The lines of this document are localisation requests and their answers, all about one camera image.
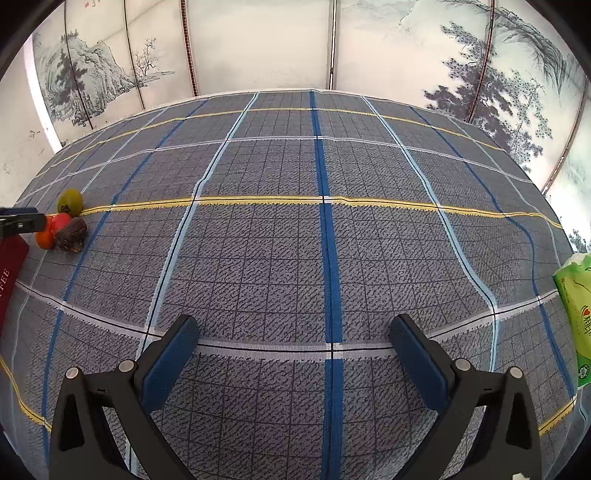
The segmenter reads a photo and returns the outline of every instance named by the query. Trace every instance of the red box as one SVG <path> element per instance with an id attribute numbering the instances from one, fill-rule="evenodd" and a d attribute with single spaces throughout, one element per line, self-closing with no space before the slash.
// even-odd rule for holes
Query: red box
<path id="1" fill-rule="evenodd" d="M 28 252 L 29 245 L 20 235 L 0 241 L 0 335 L 14 282 Z"/>

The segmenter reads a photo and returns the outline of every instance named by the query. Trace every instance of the black clamp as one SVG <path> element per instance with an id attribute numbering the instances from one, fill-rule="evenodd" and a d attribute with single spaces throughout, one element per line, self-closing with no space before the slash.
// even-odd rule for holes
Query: black clamp
<path id="1" fill-rule="evenodd" d="M 151 480 L 193 476 L 152 421 L 162 408 L 199 331 L 181 315 L 161 340 L 137 361 L 124 360 L 111 372 L 85 375 L 70 368 L 61 384 L 53 421 L 50 480 L 129 480 L 106 421 L 114 408 L 139 461 Z M 452 361 L 402 314 L 391 323 L 390 340 L 428 408 L 439 417 L 394 480 L 439 480 L 476 407 L 484 417 L 462 469 L 454 480 L 541 480 L 540 438 L 531 394 L 522 371 L 476 370 L 463 358 Z"/>
<path id="2" fill-rule="evenodd" d="M 390 325 L 390 341 L 428 408 L 439 416 L 394 480 L 439 480 L 476 407 L 486 406 L 480 428 L 454 480 L 541 480 L 538 424 L 525 377 L 455 361 L 425 337 L 406 314 Z"/>
<path id="3" fill-rule="evenodd" d="M 18 233 L 42 232 L 46 217 L 36 208 L 0 208 L 0 238 Z"/>

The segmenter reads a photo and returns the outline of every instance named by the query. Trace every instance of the white wall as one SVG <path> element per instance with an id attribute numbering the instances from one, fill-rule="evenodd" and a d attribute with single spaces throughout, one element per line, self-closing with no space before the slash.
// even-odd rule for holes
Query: white wall
<path id="1" fill-rule="evenodd" d="M 0 81 L 0 205 L 12 206 L 53 156 L 37 116 L 21 51 Z"/>

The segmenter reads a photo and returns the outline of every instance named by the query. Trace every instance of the mountain painting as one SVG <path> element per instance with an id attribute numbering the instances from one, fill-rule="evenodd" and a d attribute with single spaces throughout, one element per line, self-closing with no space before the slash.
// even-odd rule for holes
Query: mountain painting
<path id="1" fill-rule="evenodd" d="M 36 34 L 33 38 L 35 66 L 41 93 L 53 122 L 71 120 L 72 125 L 86 126 L 89 118 L 102 114 L 109 102 L 147 82 L 158 80 L 158 58 L 154 55 L 155 38 L 134 52 L 133 72 L 117 65 L 111 49 L 104 41 L 89 47 L 78 31 L 62 35 L 52 46 L 44 46 Z"/>

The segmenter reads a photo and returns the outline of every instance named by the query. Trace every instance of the yellow stripe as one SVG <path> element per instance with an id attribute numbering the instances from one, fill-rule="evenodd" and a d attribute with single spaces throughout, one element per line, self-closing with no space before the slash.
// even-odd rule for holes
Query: yellow stripe
<path id="1" fill-rule="evenodd" d="M 312 108 L 251 108 L 249 110 L 249 112 L 272 112 L 272 111 L 310 111 L 312 110 Z M 316 110 L 318 111 L 322 111 L 322 112 L 341 112 L 341 113 L 354 113 L 355 115 L 367 115 L 367 116 L 377 116 L 375 113 L 372 112 L 356 112 L 354 110 L 344 110 L 341 108 L 317 108 Z M 95 148 L 97 145 L 102 145 L 104 143 L 110 142 L 112 140 L 116 140 L 118 138 L 122 138 L 125 137 L 127 135 L 132 135 L 132 134 L 136 134 L 137 132 L 140 132 L 142 130 L 147 130 L 149 128 L 154 128 L 154 127 L 159 127 L 160 125 L 164 125 L 170 122 L 177 122 L 177 121 L 182 121 L 182 120 L 188 120 L 188 119 L 192 119 L 192 118 L 204 118 L 204 117 L 208 117 L 208 116 L 218 116 L 218 115 L 230 115 L 233 113 L 241 113 L 242 110 L 229 110 L 227 112 L 214 112 L 214 113 L 201 113 L 199 115 L 191 115 L 191 116 L 179 116 L 176 118 L 171 118 L 169 120 L 163 120 L 161 122 L 158 122 L 154 125 L 147 125 L 145 127 L 142 128 L 137 128 L 135 130 L 130 130 L 129 132 L 123 132 L 122 134 L 116 135 L 115 137 L 112 138 L 107 138 L 105 140 L 100 140 L 97 143 L 94 143 L 92 145 L 89 145 L 86 148 L 83 148 L 82 150 L 80 150 L 77 153 L 73 153 L 72 155 L 62 158 L 59 162 L 54 163 L 53 165 L 50 165 L 49 167 L 47 167 L 45 170 L 39 172 L 37 175 L 35 175 L 34 178 L 40 177 L 44 174 L 46 174 L 46 172 L 53 167 L 57 167 L 60 163 L 65 162 L 66 160 L 70 160 L 71 158 L 80 155 L 81 153 L 84 153 L 87 150 L 90 150 L 91 148 Z M 452 134 L 452 135 L 457 135 L 458 137 L 463 137 L 463 138 L 467 138 L 468 140 L 474 140 L 473 138 L 470 138 L 466 135 L 454 132 L 452 130 L 447 130 L 445 128 L 441 128 L 441 127 L 435 127 L 433 125 L 428 125 L 428 124 L 424 124 L 421 122 L 416 122 L 414 120 L 409 120 L 408 118 L 400 118 L 397 116 L 388 116 L 388 115 L 382 115 L 383 118 L 388 118 L 390 120 L 397 120 L 400 122 L 407 122 L 409 124 L 415 124 L 415 125 L 421 125 L 422 127 L 427 127 L 427 128 L 434 128 L 435 130 L 440 130 L 442 132 L 448 133 L 448 134 Z M 500 151 L 504 151 L 502 148 L 499 147 L 495 147 L 494 145 L 490 145 L 488 143 L 484 143 L 481 142 L 480 140 L 474 140 L 474 142 L 479 143 L 480 145 L 484 145 L 486 147 L 492 148 L 493 150 L 500 150 Z"/>
<path id="2" fill-rule="evenodd" d="M 49 423 L 44 417 L 42 417 L 41 415 L 39 415 L 38 413 L 34 412 L 31 408 L 29 408 L 29 406 L 23 402 L 22 397 L 21 397 L 21 392 L 18 389 L 18 385 L 16 383 L 16 381 L 14 380 L 14 376 L 12 374 L 12 372 L 10 371 L 10 369 L 8 368 L 7 364 L 4 362 L 4 358 L 2 358 L 2 356 L 0 356 L 0 365 L 2 365 L 2 369 L 4 370 L 4 373 L 6 373 L 8 379 L 10 380 L 10 383 L 12 385 L 12 389 L 14 390 L 15 395 L 17 396 L 18 399 L 18 406 L 21 407 L 22 412 L 32 421 L 34 421 L 35 423 L 39 424 L 39 425 L 43 425 L 48 432 L 51 432 L 51 423 Z"/>
<path id="3" fill-rule="evenodd" d="M 568 402 L 564 407 L 562 407 L 558 412 L 552 415 L 548 420 L 546 420 L 542 425 L 538 427 L 538 433 L 540 436 L 545 435 L 548 433 L 560 420 L 566 417 L 574 408 L 574 404 L 576 402 L 576 398 L 573 398 L 570 402 Z"/>
<path id="4" fill-rule="evenodd" d="M 348 205 L 353 207 L 358 206 L 372 206 L 372 207 L 388 207 L 388 208 L 404 208 L 411 210 L 423 210 L 425 212 L 436 212 L 437 206 L 434 203 L 421 202 L 406 202 L 402 200 L 388 200 L 388 199 L 371 199 L 371 198 L 348 198 L 342 196 L 325 197 L 325 201 L 335 203 L 337 205 Z M 212 196 L 201 197 L 199 199 L 200 205 L 239 205 L 239 204 L 267 204 L 267 205 L 317 205 L 322 203 L 323 198 L 318 196 L 277 196 L 277 195 L 236 195 L 236 196 Z M 89 215 L 91 213 L 124 210 L 142 210 L 149 208 L 174 208 L 184 207 L 191 203 L 191 198 L 170 199 L 170 200 L 155 200 L 153 202 L 138 202 L 138 203 L 118 203 L 115 205 L 101 205 L 84 210 L 81 215 Z M 554 225 L 556 228 L 562 229 L 562 226 L 538 212 L 490 212 L 488 210 L 479 210 L 468 207 L 456 207 L 450 205 L 441 205 L 440 210 L 446 213 L 455 213 L 458 215 L 473 215 L 487 218 L 506 218 L 516 216 L 530 216 L 540 217 L 545 219 L 548 223 Z"/>

